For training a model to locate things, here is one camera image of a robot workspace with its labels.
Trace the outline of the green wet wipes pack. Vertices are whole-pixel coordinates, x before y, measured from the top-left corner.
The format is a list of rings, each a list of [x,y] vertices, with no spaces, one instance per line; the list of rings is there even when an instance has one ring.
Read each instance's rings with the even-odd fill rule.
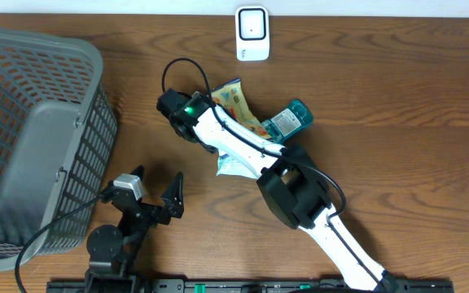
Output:
[[[251,170],[224,151],[218,152],[217,175],[239,176],[256,179]]]

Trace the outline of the large snack bag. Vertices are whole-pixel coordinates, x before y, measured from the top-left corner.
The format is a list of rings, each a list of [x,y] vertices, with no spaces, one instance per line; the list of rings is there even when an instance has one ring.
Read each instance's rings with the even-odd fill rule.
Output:
[[[221,104],[238,123],[261,138],[271,139],[270,134],[250,111],[239,78],[218,86],[212,91],[212,94],[213,101]]]

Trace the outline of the teal mouthwash bottle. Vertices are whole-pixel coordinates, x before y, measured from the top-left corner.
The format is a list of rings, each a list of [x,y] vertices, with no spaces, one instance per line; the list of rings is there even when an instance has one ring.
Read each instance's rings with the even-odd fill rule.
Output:
[[[276,116],[264,120],[261,125],[270,135],[272,142],[283,144],[302,129],[313,123],[313,114],[299,99],[293,99]]]

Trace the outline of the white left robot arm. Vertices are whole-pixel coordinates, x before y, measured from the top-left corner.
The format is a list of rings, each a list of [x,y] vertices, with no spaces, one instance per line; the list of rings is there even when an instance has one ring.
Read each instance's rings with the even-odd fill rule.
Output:
[[[168,225],[184,213],[183,173],[179,172],[161,195],[162,206],[144,203],[144,167],[123,173],[110,181],[100,193],[103,203],[122,212],[118,225],[101,225],[86,242],[90,254],[85,273],[84,292],[149,292],[149,281],[134,272],[134,263],[148,236],[158,224]]]

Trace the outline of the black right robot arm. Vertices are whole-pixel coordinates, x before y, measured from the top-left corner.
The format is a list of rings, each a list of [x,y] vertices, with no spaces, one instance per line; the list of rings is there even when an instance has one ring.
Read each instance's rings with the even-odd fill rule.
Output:
[[[234,120],[212,98],[189,98],[165,91],[156,108],[181,138],[209,152],[224,151],[256,178],[270,211],[291,229],[308,234],[329,256],[347,287],[359,291],[394,292],[396,279],[373,260],[340,219],[329,190],[343,191],[315,166],[300,146],[286,148],[254,134]]]

